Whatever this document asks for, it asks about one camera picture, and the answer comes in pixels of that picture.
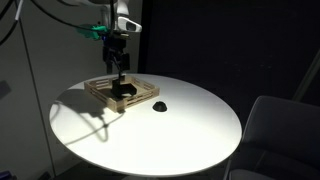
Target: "wooden tray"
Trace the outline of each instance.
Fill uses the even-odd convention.
[[[87,92],[105,103],[113,112],[124,111],[126,108],[159,96],[159,87],[133,76],[125,75],[125,79],[121,84],[131,83],[137,89],[137,94],[117,98],[111,93],[112,81],[115,79],[117,77],[85,82],[84,88]]]

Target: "white round table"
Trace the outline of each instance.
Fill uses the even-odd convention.
[[[160,87],[160,95],[122,114],[85,92],[83,82],[58,97],[50,124],[70,151],[114,172],[172,177],[206,170],[239,145],[239,119],[219,97],[177,79],[130,75]],[[166,112],[153,110],[158,101],[167,105]]]

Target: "floor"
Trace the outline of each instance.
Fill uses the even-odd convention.
[[[208,169],[207,171],[174,178],[161,178],[161,180],[222,180],[226,162]],[[110,172],[86,162],[81,162],[68,171],[57,176],[53,180],[121,180],[125,177],[123,174]]]

